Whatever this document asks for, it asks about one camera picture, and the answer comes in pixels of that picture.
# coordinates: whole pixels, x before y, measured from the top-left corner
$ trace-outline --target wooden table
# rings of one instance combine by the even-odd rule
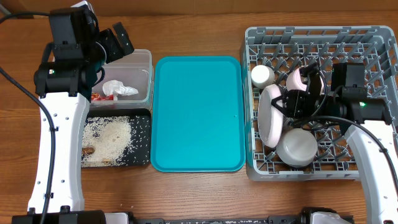
[[[387,25],[398,31],[398,11],[303,12],[220,16],[100,17],[101,29],[121,21],[153,64],[169,55],[231,55],[239,59],[251,26]],[[42,51],[52,40],[46,19],[0,25],[0,66],[31,92]],[[0,78],[0,223],[26,213],[39,153],[39,108]],[[149,167],[83,169],[86,209],[133,211],[138,218],[260,218],[330,207],[366,222],[359,182],[253,182],[245,168],[231,174],[165,174]]]

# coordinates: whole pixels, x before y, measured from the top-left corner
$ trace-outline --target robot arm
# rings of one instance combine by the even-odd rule
[[[41,136],[39,163],[27,216],[15,216],[13,223],[37,223],[49,198],[45,220],[59,223],[127,223],[125,213],[106,214],[102,211],[84,211],[81,191],[81,147],[83,127],[91,101],[91,89],[99,83],[104,63],[131,54],[134,48],[121,23],[114,30],[99,31],[98,21],[91,4],[83,1],[72,8],[57,9],[49,14],[54,42],[45,49],[42,63],[34,75],[36,94],[51,114],[55,126],[55,162],[51,193],[46,194],[50,167],[50,127],[40,110]],[[51,53],[55,61],[48,62]],[[102,70],[100,80],[97,72]]]
[[[394,147],[393,130],[384,121],[365,121],[362,124],[377,137],[388,150],[394,167],[398,159]],[[391,168],[379,146],[362,130],[350,126],[345,134],[359,170],[365,193],[367,223],[398,222],[398,198]]]

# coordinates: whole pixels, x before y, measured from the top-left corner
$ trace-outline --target clear plastic container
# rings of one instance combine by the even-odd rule
[[[150,51],[136,49],[134,53],[104,65],[103,68],[105,69],[105,78],[93,87],[93,92],[104,96],[103,84],[110,80],[117,80],[123,82],[124,86],[137,89],[138,94],[131,96],[118,95],[118,100],[116,101],[92,101],[91,110],[152,109],[153,66]]]

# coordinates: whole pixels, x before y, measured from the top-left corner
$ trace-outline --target teal tray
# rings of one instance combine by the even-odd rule
[[[243,106],[235,58],[163,58],[155,70],[152,165],[161,172],[240,170]]]

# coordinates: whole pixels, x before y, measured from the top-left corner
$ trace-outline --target white robot arm casing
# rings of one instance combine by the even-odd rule
[[[397,168],[392,126],[384,121],[365,121],[362,126],[380,140]],[[348,128],[345,137],[354,154],[365,193],[367,223],[398,222],[397,192],[384,153],[379,151],[379,146],[364,131],[355,126]]]
[[[68,93],[47,93],[40,101],[52,115],[55,132],[55,164],[52,180],[52,194],[48,212],[59,212],[60,207],[68,205],[70,211],[84,210],[84,198],[81,191],[81,141],[83,127],[90,103],[81,94],[69,97]],[[40,110],[41,135],[39,163],[32,197],[28,211],[35,208],[41,213],[49,174],[51,138],[50,127],[44,113]]]

